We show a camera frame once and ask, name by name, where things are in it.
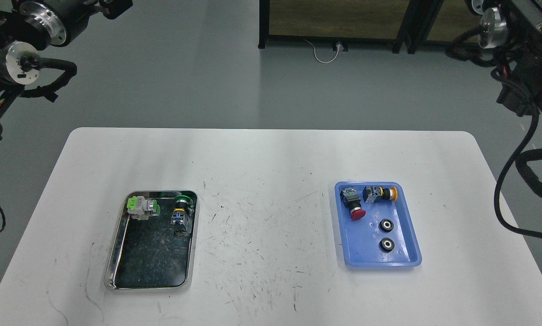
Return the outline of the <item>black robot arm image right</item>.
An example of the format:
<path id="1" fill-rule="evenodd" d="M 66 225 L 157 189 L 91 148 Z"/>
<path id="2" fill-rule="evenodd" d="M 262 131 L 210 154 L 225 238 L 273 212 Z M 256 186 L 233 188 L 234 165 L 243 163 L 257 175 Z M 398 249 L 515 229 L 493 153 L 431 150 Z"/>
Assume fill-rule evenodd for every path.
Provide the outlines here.
<path id="1" fill-rule="evenodd" d="M 542 0 L 467 0 L 466 6 L 480 16 L 480 23 L 453 39 L 446 55 L 490 68 L 491 77 L 501 84 L 497 103 L 519 117 L 530 117 L 529 130 L 496 180 L 495 215 L 509 231 L 542 240 L 542 232 L 505 221 L 500 208 L 501 187 L 513 166 L 542 198 L 542 149 L 526 148 L 542 117 Z"/>

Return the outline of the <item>black robot arm image left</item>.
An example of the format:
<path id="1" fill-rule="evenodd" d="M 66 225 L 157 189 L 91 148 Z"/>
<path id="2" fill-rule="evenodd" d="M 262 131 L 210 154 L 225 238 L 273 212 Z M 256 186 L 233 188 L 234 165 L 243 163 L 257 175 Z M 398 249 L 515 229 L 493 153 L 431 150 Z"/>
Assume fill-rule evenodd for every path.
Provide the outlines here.
<path id="1" fill-rule="evenodd" d="M 45 58 L 41 50 L 64 47 L 85 31 L 90 17 L 114 20 L 132 0 L 14 0 L 0 10 L 0 120 L 18 98 L 56 101 L 57 92 L 77 74 L 74 62 Z M 3 126 L 0 122 L 0 141 Z"/>

